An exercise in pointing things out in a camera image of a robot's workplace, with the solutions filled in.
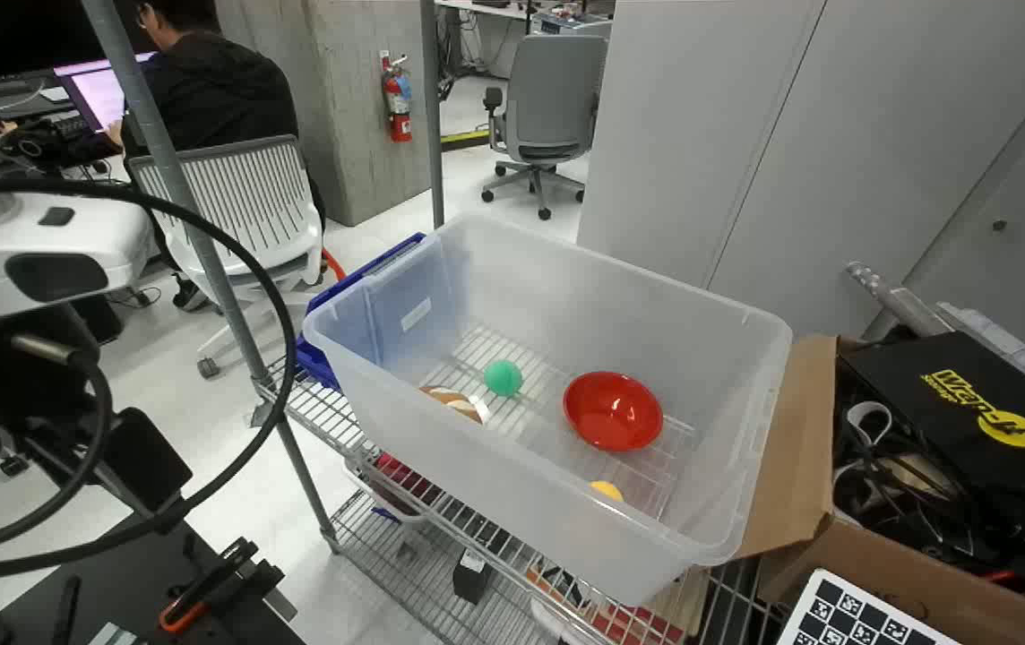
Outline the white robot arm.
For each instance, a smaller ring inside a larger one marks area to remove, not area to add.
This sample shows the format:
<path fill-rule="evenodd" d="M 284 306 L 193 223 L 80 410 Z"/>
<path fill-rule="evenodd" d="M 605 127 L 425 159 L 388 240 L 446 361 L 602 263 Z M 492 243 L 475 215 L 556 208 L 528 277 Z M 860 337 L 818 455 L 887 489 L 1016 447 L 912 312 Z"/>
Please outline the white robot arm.
<path fill-rule="evenodd" d="M 71 307 L 139 281 L 146 229 L 139 206 L 71 194 L 56 181 L 0 177 L 0 423 L 86 401 L 86 372 L 71 358 L 37 358 L 16 337 L 93 356 L 97 342 Z"/>

